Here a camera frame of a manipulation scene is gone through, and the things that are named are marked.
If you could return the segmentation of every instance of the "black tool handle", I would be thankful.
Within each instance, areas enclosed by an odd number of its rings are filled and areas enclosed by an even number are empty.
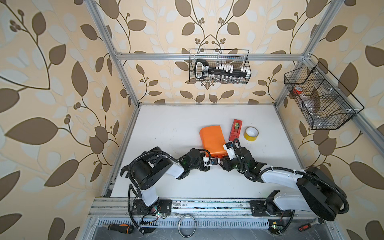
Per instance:
[[[305,230],[308,230],[312,227],[312,225],[310,223],[307,223],[307,224],[304,224],[302,226],[299,227],[299,232],[303,232]]]
[[[112,231],[118,231],[121,233],[128,233],[131,234],[133,232],[134,227],[132,225],[127,225],[127,224],[109,224],[108,225],[108,230]]]

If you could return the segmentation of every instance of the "black wire basket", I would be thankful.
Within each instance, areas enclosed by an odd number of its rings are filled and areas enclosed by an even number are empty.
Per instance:
[[[249,50],[189,50],[189,82],[247,84],[252,73]]]
[[[337,86],[334,87],[325,78],[326,73],[335,78]],[[338,129],[364,109],[361,102],[321,62],[315,67],[301,67],[285,73],[284,84],[311,129]]]

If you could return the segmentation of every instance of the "screwdriver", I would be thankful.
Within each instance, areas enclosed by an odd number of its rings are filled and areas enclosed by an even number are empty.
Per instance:
[[[133,233],[134,227],[132,225],[127,225],[127,224],[109,224],[109,225],[103,225],[103,227],[106,227],[108,230],[112,231],[118,231],[121,233],[128,233],[131,234]]]

